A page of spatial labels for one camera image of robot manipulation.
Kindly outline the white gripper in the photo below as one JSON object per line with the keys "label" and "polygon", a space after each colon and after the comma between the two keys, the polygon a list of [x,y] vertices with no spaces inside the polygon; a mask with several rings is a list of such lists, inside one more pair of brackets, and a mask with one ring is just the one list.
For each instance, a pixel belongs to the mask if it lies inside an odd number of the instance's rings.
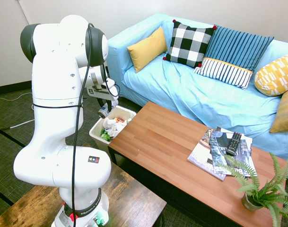
{"label": "white gripper", "polygon": [[87,87],[89,96],[96,97],[100,107],[104,106],[103,99],[107,100],[108,112],[113,109],[113,101],[118,99],[118,91],[116,87],[96,89],[95,87]]}

